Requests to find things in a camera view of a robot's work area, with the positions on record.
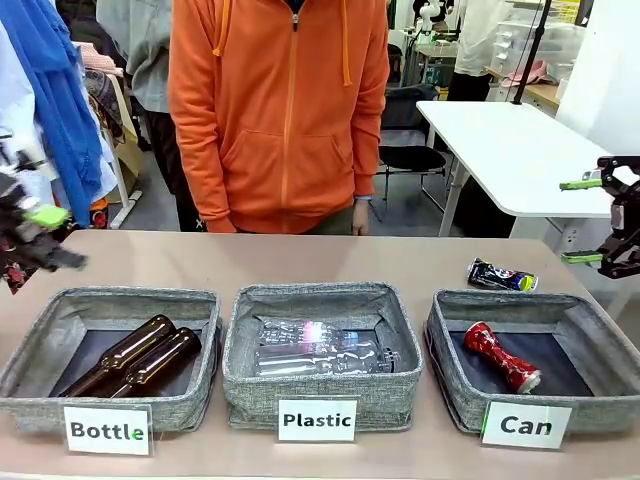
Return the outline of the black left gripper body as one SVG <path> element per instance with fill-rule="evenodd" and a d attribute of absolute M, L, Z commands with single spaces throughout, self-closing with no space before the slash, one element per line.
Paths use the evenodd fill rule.
<path fill-rule="evenodd" d="M 24 210 L 42 203 L 29 195 L 19 179 L 7 169 L 1 170 L 1 241 L 9 243 L 9 254 L 19 262 L 47 271 L 47 255 L 60 243 L 52 236 L 55 229 L 43 229 L 23 218 Z"/>

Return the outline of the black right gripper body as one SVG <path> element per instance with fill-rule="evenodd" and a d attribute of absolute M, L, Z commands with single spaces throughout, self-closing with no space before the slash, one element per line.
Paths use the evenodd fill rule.
<path fill-rule="evenodd" d="M 602 171 L 603 189 L 613 197 L 612 233 L 602 244 L 602 275 L 626 278 L 639 274 L 639 181 L 627 185 L 614 170 Z"/>

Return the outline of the person's left hand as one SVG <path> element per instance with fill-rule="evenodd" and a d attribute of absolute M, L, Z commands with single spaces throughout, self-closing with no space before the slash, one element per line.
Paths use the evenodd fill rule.
<path fill-rule="evenodd" d="M 366 236 L 370 231 L 369 221 L 370 197 L 356 197 L 353 204 L 351 231 L 354 236 Z"/>

